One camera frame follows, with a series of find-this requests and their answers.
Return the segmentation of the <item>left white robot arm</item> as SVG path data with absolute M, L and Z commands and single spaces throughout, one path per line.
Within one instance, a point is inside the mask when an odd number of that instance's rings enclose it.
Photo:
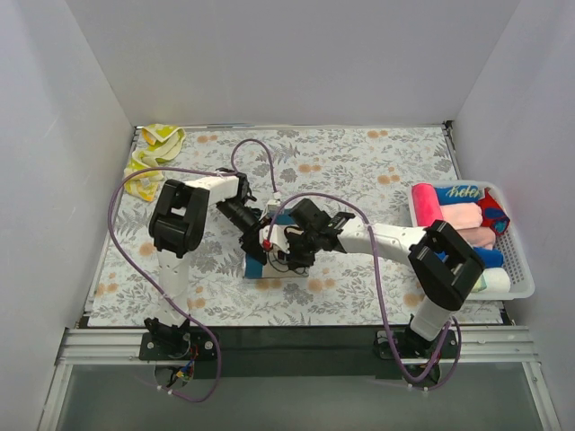
M 187 304 L 191 253 L 200 246 L 210 207 L 242 233 L 239 243 L 247 256 L 267 262 L 260 240 L 266 222 L 261 211 L 247 206 L 249 200 L 255 198 L 247 176 L 229 170 L 164 184 L 148 226 L 159 263 L 162 302 L 155 316 L 145 319 L 145 326 L 154 345 L 168 357 L 180 359 L 190 353 L 190 322 L 180 311 Z

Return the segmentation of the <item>blue beige Doraemon towel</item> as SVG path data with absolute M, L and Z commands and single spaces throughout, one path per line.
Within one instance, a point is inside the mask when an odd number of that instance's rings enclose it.
M 282 251 L 265 251 L 258 243 L 255 229 L 242 234 L 240 246 L 244 252 L 245 279 L 303 278 L 309 275 L 309 267 L 290 269 Z

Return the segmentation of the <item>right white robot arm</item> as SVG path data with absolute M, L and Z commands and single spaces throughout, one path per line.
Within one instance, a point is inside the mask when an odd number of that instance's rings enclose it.
M 429 227 L 369 224 L 363 216 L 339 212 L 330 216 L 304 198 L 288 212 L 294 225 L 272 227 L 271 247 L 290 268 L 313 266 L 319 251 L 370 254 L 411 267 L 424 292 L 396 345 L 415 356 L 437 349 L 440 332 L 458 312 L 485 269 L 484 261 L 447 222 Z

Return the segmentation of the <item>yellow lemon print towel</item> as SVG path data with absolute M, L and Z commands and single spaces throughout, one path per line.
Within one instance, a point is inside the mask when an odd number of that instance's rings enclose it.
M 124 169 L 124 176 L 154 168 L 172 161 L 180 152 L 186 133 L 183 128 L 165 124 L 151 124 L 141 130 L 146 146 L 136 148 Z M 138 174 L 124 185 L 126 192 L 146 202 L 152 202 L 164 176 L 160 171 Z

